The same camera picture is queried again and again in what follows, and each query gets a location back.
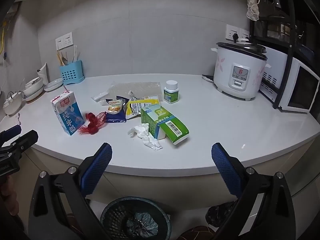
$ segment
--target electrical outlet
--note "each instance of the electrical outlet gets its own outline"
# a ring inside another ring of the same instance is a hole
[[[64,48],[73,45],[72,33],[63,35],[63,41],[64,41]]]
[[[241,39],[245,39],[245,38],[249,38],[249,32],[247,30],[244,29],[239,29],[239,33],[238,33],[239,38]]]
[[[56,49],[63,49],[64,48],[64,42],[62,36],[56,39]]]
[[[233,40],[232,35],[235,34],[235,33],[239,33],[239,28],[227,24],[227,27],[226,27],[226,39],[227,40]]]

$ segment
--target metal screw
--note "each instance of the metal screw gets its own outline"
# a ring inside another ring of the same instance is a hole
[[[282,179],[282,178],[283,178],[283,173],[282,173],[282,172],[277,172],[277,173],[276,173],[276,176],[277,176],[279,179]]]
[[[40,174],[39,174],[39,176],[40,176],[41,178],[43,178],[45,175],[47,175],[47,173],[46,173],[45,171],[41,171]]]
[[[249,168],[247,168],[246,170],[245,170],[248,174],[254,174],[254,169],[253,168],[251,168],[251,167],[249,167]]]
[[[76,167],[70,167],[70,168],[68,169],[68,172],[69,172],[70,174],[74,174],[74,173],[76,172],[76,170],[77,170]]]

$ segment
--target white countertop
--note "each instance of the white countertop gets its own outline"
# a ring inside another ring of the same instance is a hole
[[[91,99],[107,91],[112,82],[161,82],[176,80],[180,100],[161,105],[178,117],[189,129],[190,136],[178,145],[169,138],[160,140],[163,149],[155,151],[128,130],[140,124],[140,117],[126,123],[108,123],[94,135],[72,136],[64,132],[50,101],[64,91],[63,87],[45,93],[20,110],[22,134],[34,129],[39,134],[33,146],[46,154],[80,164],[107,142],[113,156],[106,171],[140,176],[193,176],[217,173],[211,159],[211,147],[220,142],[229,155],[244,166],[255,165],[286,154],[309,142],[320,133],[320,125],[311,114],[281,112],[262,94],[244,101],[220,93],[214,84],[198,75],[131,74],[86,78],[68,85],[75,93],[80,111],[98,114],[106,111]],[[6,116],[0,130],[18,123],[17,117]]]

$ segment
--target white bottle cap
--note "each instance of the white bottle cap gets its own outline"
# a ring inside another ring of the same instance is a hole
[[[170,90],[176,90],[178,88],[178,82],[174,80],[168,80],[165,87]]]

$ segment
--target rice cooker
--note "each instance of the rice cooker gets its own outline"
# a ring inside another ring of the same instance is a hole
[[[213,82],[219,92],[249,101],[260,87],[267,57],[266,48],[248,42],[218,42],[212,51],[218,53]]]

